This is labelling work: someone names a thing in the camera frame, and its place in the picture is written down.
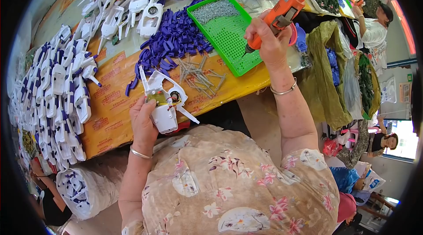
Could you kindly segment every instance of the silver bracelet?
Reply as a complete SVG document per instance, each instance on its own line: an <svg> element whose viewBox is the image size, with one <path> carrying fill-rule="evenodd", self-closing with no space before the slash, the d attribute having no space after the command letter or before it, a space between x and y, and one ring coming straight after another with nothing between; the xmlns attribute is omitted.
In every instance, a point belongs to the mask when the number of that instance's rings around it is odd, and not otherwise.
<svg viewBox="0 0 423 235"><path fill-rule="evenodd" d="M272 91L272 93L274 93L275 95L285 95L285 94L288 94L289 92L293 91L293 90L295 89L295 87L297 86L297 78L296 78L296 77L294 77L293 79L295 80L295 83L293 84L293 86L291 87L291 89L289 89L289 90L287 90L287 91L285 91L285 92L278 93L277 91L273 90L272 85L270 85L270 90L271 90L271 91Z"/></svg>
<svg viewBox="0 0 423 235"><path fill-rule="evenodd" d="M136 156L141 157L141 158L144 158L144 159L151 159L151 158L153 158L153 156L147 156L147 155L144 155L144 154L139 153L138 151L134 150L132 148L132 145L131 145L131 152L134 153Z"/></svg>

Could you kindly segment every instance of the orange electric screwdriver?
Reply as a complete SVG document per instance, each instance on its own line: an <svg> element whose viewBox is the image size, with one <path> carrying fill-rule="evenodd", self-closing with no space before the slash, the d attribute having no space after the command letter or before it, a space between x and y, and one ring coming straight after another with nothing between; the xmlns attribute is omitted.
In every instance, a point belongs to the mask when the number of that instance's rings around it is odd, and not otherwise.
<svg viewBox="0 0 423 235"><path fill-rule="evenodd" d="M284 27L292 23L292 19L298 15L299 11L305 6L305 0L279 0L270 10L263 21L270 27L272 32L277 35ZM252 53L260 49L262 39L258 34L254 34L253 39L245 45L244 57L247 53Z"/></svg>

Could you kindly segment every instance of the floral shirt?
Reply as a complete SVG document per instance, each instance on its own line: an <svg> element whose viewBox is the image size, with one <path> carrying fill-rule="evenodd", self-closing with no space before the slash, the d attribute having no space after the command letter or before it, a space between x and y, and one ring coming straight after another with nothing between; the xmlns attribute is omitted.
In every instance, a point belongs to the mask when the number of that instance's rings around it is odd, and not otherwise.
<svg viewBox="0 0 423 235"><path fill-rule="evenodd" d="M333 232L339 192L318 150L295 151L277 167L250 137L221 130L199 126L154 147L144 221L122 234Z"/></svg>

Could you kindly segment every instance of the olive green plastic bag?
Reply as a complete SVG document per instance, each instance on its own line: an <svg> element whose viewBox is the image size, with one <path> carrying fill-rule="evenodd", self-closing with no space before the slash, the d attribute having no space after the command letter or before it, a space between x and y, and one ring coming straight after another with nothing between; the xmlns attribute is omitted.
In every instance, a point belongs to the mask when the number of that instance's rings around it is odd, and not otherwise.
<svg viewBox="0 0 423 235"><path fill-rule="evenodd" d="M307 36L306 44L313 66L303 71L298 87L314 121L326 121L332 129L339 130L350 123L352 117L346 108L343 94L343 73L347 58L339 39L338 24L335 21L321 23ZM332 48L336 53L340 80L337 87L333 85L325 47Z"/></svg>

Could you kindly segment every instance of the pile of purple plastic parts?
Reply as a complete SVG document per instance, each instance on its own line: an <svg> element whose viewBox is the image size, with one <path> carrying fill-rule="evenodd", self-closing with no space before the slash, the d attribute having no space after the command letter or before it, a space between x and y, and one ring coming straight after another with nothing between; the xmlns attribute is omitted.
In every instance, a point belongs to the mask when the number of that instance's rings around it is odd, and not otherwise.
<svg viewBox="0 0 423 235"><path fill-rule="evenodd" d="M189 6L197 4L203 0L193 0ZM139 67L142 66L145 75L150 76L153 71L158 70L170 77L168 70L176 68L178 65L171 59L172 57L183 58L185 53L192 56L204 52L211 52L213 46L207 38L198 30L194 21L188 17L187 8L173 12L168 9L163 13L159 30L156 34L144 42L140 49L140 57L135 63L135 79L126 86L125 95L129 96L131 89L134 89L141 79Z"/></svg>

